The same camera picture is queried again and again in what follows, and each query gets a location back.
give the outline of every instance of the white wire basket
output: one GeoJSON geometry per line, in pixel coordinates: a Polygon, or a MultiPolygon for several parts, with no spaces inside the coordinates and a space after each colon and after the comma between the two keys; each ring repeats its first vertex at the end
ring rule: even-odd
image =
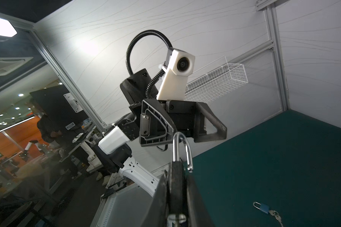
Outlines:
{"type": "Polygon", "coordinates": [[[243,64],[226,64],[189,82],[185,101],[209,103],[247,83],[243,64]]]}

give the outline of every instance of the blue padlock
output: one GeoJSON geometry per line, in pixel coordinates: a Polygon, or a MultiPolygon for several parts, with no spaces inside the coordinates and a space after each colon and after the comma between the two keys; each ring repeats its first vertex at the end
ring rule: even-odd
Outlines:
{"type": "Polygon", "coordinates": [[[259,209],[261,212],[265,213],[265,214],[269,214],[269,206],[264,204],[264,203],[257,203],[257,202],[253,202],[253,206],[257,209],[259,209]]]}

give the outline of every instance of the metal shackle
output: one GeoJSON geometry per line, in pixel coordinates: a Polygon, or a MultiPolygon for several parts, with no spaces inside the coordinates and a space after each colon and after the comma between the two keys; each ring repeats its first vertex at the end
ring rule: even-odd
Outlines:
{"type": "Polygon", "coordinates": [[[193,161],[192,161],[192,152],[191,146],[188,143],[186,136],[181,132],[176,132],[173,136],[173,161],[180,161],[179,157],[179,140],[182,140],[187,155],[187,169],[191,173],[193,171],[193,161]]]}

